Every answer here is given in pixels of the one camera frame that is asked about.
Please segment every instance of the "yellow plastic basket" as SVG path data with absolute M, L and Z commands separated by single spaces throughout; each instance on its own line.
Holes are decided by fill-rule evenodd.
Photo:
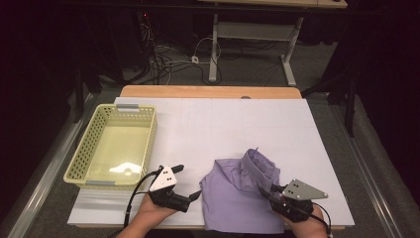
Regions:
M 99 105 L 64 181 L 83 188 L 133 189 L 148 170 L 157 126 L 153 106 Z

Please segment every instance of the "black cable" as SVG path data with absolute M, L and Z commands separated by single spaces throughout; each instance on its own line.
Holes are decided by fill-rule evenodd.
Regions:
M 145 64 L 145 67 L 143 67 L 143 71 L 137 74 L 136 76 L 130 78 L 130 79 L 124 79 L 125 83 L 131 84 L 132 82 L 139 80 L 140 78 L 144 77 L 148 72 L 151 70 L 151 67 L 148 63 Z
M 165 35 L 164 33 L 158 33 L 158 37 L 163 37 L 165 39 L 167 39 L 169 41 L 169 45 L 170 44 L 175 44 L 177 47 L 181 48 L 177 49 L 178 51 L 180 51 L 181 53 L 185 54 L 185 55 L 191 55 L 192 54 L 192 50 L 188 47 L 186 47 L 184 44 L 172 39 L 171 37 L 168 37 L 167 35 Z
M 314 203 L 315 205 L 319 206 L 322 210 L 324 210 L 325 214 L 328 217 L 328 224 L 329 224 L 328 225 L 329 226 L 329 233 L 328 234 L 331 234 L 331 217 L 330 217 L 330 214 L 328 214 L 327 210 L 324 207 L 322 207 L 320 204 L 318 204 L 316 202 L 312 202 L 312 203 Z
M 201 69 L 201 81 L 204 82 L 204 70 L 203 70 L 203 68 L 201 68 L 200 66 L 195 65 L 195 64 L 179 68 L 177 70 L 172 71 L 171 73 L 175 73 L 175 72 L 178 72 L 178 71 L 181 71 L 181 70 L 184 70 L 184 69 L 187 69 L 187 68 L 191 68 L 191 67 L 197 67 L 197 68 Z
M 245 51 L 248 51 L 248 52 L 268 51 L 268 50 L 271 50 L 272 48 L 274 48 L 278 43 L 277 41 L 269 41 L 269 42 L 258 41 L 258 42 L 254 42 L 254 43 L 245 42 L 245 41 L 233 41 L 233 40 L 231 40 L 231 41 L 233 43 L 241 45 L 242 47 L 248 48 L 248 49 L 245 49 Z
M 158 62 L 157 55 L 153 55 L 153 59 L 155 60 L 155 62 Z M 160 67 L 159 67 L 159 64 L 157 63 L 157 81 L 155 85 L 159 85 L 159 82 L 160 82 Z
M 236 44 L 235 42 L 231 42 L 229 40 L 228 41 L 220 41 L 219 40 L 219 44 L 221 45 L 221 48 L 222 48 L 222 46 L 223 46 L 224 43 L 230 43 L 230 44 L 233 43 L 232 45 L 235 45 L 235 46 L 237 46 L 239 48 L 240 53 L 237 56 L 233 57 L 233 58 L 226 58 L 226 56 L 223 56 L 223 57 L 221 57 L 223 60 L 237 60 L 237 59 L 239 59 L 244 54 L 244 49 L 242 48 L 242 46 L 240 44 Z
M 170 50 L 171 50 L 172 46 L 171 46 L 171 44 L 169 43 L 167 46 L 162 46 L 162 45 L 159 45 L 159 46 L 157 47 L 157 49 L 160 49 L 160 48 L 163 48 L 164 50 L 163 50 L 163 51 L 161 51 L 161 52 L 157 52 L 157 54 L 158 54 L 158 55 L 161 55 L 161 54 L 165 54 L 165 53 L 170 52 Z
M 315 220 L 317 220 L 317 221 L 319 221 L 319 222 L 321 222 L 324 226 L 325 226 L 325 229 L 326 229 L 326 232 L 327 232 L 327 235 L 328 236 L 330 236 L 331 235 L 331 219 L 330 219 L 330 215 L 328 215 L 328 212 L 323 208 L 323 207 L 321 207 L 326 213 L 327 213 L 327 216 L 328 216 L 328 218 L 329 218 L 329 224 L 327 224 L 327 222 L 325 222 L 325 220 L 323 220 L 323 219 L 321 219 L 321 218 L 319 218 L 318 216 L 316 216 L 316 215 L 314 215 L 314 214 L 309 214 L 308 212 L 306 212 L 306 211 L 304 211 L 304 210 L 302 210 L 302 209 L 300 209 L 300 208 L 297 208 L 297 207 L 294 207 L 294 206 L 288 206 L 288 207 L 290 207 L 291 209 L 293 209 L 293 210 L 296 210 L 296 211 L 299 211 L 299 212 L 301 212 L 301 213 L 303 213 L 303 214 L 305 214 L 305 215 L 308 215 L 308 216 L 310 216 L 310 217 L 312 217 L 313 219 L 315 219 Z
M 167 57 L 167 56 L 157 54 L 157 59 L 152 63 L 152 68 L 153 69 L 159 69 L 161 67 L 161 70 L 166 72 L 166 74 L 160 74 L 160 76 L 168 75 L 169 71 L 167 70 L 167 68 L 172 68 L 173 67 L 173 65 L 166 65 L 166 62 L 164 61 L 164 58 L 166 58 L 168 61 L 172 61 L 172 59 Z
M 130 212 L 131 212 L 131 208 L 132 208 L 132 202 L 134 197 L 136 196 L 136 192 L 137 189 L 139 189 L 140 185 L 150 176 L 155 176 L 157 174 L 157 172 L 150 172 L 147 175 L 145 175 L 140 181 L 139 183 L 137 183 L 136 188 L 134 188 L 133 193 L 130 197 L 130 201 L 127 205 L 127 209 L 126 209 L 126 216 L 124 218 L 124 228 L 126 228 L 129 225 L 129 221 L 130 221 Z
M 160 59 L 160 61 L 161 61 L 161 65 L 164 65 L 165 63 L 164 63 L 164 60 L 162 59 L 162 57 L 164 57 L 164 56 L 160 56 L 159 54 L 157 54 L 157 57 Z M 152 62 L 152 66 L 150 66 L 149 65 L 149 67 L 151 68 L 151 71 L 150 71 L 150 73 L 151 73 L 151 78 L 148 78 L 148 79 L 145 79 L 144 81 L 141 81 L 141 82 L 138 82 L 138 83 L 135 83 L 135 84 L 137 84 L 137 85 L 141 85 L 141 84 L 146 84 L 146 83 L 148 83 L 148 82 L 150 82 L 150 81 L 153 81 L 154 82 L 154 84 L 157 84 L 156 83 L 156 80 L 158 79 L 158 77 L 159 78 L 161 78 L 161 77 L 163 77 L 163 76 L 166 76 L 166 75 L 168 75 L 169 74 L 169 72 L 167 71 L 167 70 L 165 70 L 167 67 L 171 67 L 171 66 L 160 66 L 159 67 L 159 62 L 158 61 L 156 61 L 156 60 L 154 60 L 153 62 Z M 154 68 L 155 69 L 158 69 L 158 67 L 159 67 L 159 70 L 161 70 L 161 71 L 165 71 L 166 73 L 161 73 L 160 72 L 160 75 L 158 75 L 158 76 L 155 76 L 154 75 L 154 72 L 153 72 L 153 70 L 154 70 Z
M 174 66 L 181 66 L 181 65 L 184 65 L 184 64 L 187 64 L 187 63 L 191 63 L 191 59 L 188 59 L 189 61 L 188 60 L 180 60 L 180 61 L 177 61 L 176 60 L 176 61 L 173 61 L 170 57 L 165 56 L 165 55 L 162 55 L 162 54 L 157 54 L 157 56 L 159 57 L 159 59 L 161 61 L 161 65 L 168 64 L 164 68 L 166 68 L 166 67 L 174 67 Z

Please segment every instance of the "human hand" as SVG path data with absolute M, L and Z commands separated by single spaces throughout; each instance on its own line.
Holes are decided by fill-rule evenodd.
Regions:
M 151 229 L 161 224 L 167 217 L 175 212 L 176 210 L 155 205 L 150 196 L 145 194 L 136 216 L 118 237 L 145 237 Z
M 323 214 L 319 206 L 313 205 L 314 210 L 312 212 L 313 215 L 323 219 Z M 293 231 L 294 235 L 297 238 L 326 238 L 327 232 L 325 230 L 325 226 L 320 221 L 309 217 L 306 221 L 301 222 L 292 222 L 286 217 L 276 213 L 285 223 L 287 223 L 291 230 Z

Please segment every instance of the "white paper sheet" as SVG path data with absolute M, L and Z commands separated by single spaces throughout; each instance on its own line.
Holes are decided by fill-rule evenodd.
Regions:
M 280 183 L 300 179 L 329 194 L 316 200 L 333 225 L 353 226 L 334 169 L 304 99 L 193 99 L 119 97 L 116 104 L 154 105 L 157 134 L 149 171 L 185 165 L 174 191 L 189 195 L 213 168 L 214 160 L 259 151 L 281 169 Z M 130 191 L 81 189 L 68 219 L 75 225 L 121 225 Z M 133 211 L 141 197 L 136 197 Z M 187 213 L 177 212 L 162 226 L 204 226 L 201 197 Z

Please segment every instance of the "purple shirt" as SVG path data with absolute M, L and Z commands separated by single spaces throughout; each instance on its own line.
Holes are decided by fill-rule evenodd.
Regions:
M 280 170 L 257 150 L 241 159 L 216 160 L 200 182 L 207 230 L 233 233 L 275 234 L 283 222 L 271 210 L 259 186 L 269 190 L 279 184 Z

